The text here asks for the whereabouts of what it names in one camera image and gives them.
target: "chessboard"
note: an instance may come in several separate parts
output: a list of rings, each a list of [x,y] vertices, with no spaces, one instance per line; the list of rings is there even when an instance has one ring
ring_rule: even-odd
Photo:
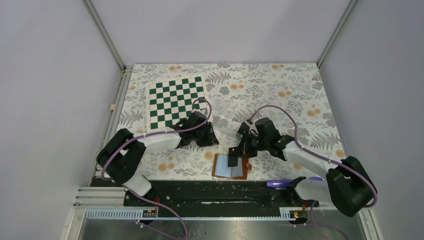
[[[192,104],[198,98],[206,98],[206,86],[201,76],[180,77],[146,83],[147,131],[160,130],[188,118]],[[195,110],[205,109],[199,100]]]

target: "floral tablecloth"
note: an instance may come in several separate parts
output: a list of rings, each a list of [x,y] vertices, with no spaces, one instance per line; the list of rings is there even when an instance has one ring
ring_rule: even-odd
[[[146,132],[146,83],[160,79],[202,75],[212,111],[224,108],[250,117],[266,104],[286,109],[299,126],[299,141],[312,150],[340,159],[345,156],[336,122],[315,63],[296,64],[136,64],[126,92],[117,130],[127,128],[139,136]],[[264,108],[281,134],[294,135],[287,116]],[[212,117],[219,127],[219,121]],[[226,154],[238,141],[215,131],[218,146],[199,148],[194,143],[176,150],[143,156],[138,171],[150,180],[225,180],[212,177],[215,153]],[[299,164],[284,162],[259,152],[251,158],[248,180],[294,179],[314,174]]]

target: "clear plastic piece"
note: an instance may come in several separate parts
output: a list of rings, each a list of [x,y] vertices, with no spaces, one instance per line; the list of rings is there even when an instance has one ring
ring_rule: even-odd
[[[212,116],[212,125],[214,130],[237,140],[242,138],[237,131],[239,130],[240,125],[243,122],[246,122],[247,118],[224,108],[219,108],[212,114]]]

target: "white wall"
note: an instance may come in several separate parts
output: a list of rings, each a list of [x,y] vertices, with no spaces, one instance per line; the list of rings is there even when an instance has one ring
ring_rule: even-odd
[[[424,1],[358,1],[321,74],[341,137],[378,190],[386,240],[422,239]]]
[[[0,239],[59,239],[119,70],[80,0],[0,2]]]
[[[126,64],[317,62],[349,0],[93,0]]]

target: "metal floor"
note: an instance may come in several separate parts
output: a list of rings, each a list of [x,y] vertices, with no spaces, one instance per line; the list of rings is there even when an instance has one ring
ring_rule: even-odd
[[[344,231],[351,240],[366,239],[360,217],[347,217],[337,210],[314,210],[316,223],[331,224]],[[167,240],[169,238],[148,228],[140,228],[132,220],[86,219],[80,240]],[[288,222],[257,221],[187,221],[189,240],[306,240],[323,239],[313,225],[287,226]],[[183,237],[183,226],[177,220],[156,220],[150,224],[168,234]],[[322,232],[332,240],[344,240],[337,231],[322,227]]]

